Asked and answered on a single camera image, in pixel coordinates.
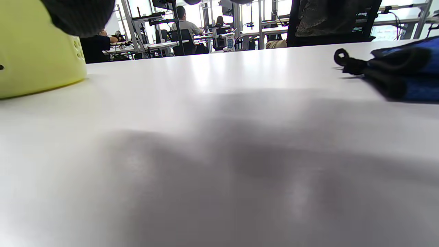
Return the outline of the person's right hand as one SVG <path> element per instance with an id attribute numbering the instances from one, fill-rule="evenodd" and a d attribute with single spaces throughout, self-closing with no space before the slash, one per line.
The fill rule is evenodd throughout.
<path id="1" fill-rule="evenodd" d="M 110 20 L 114 0 L 42 0 L 54 26 L 80 38 L 92 37 Z"/>

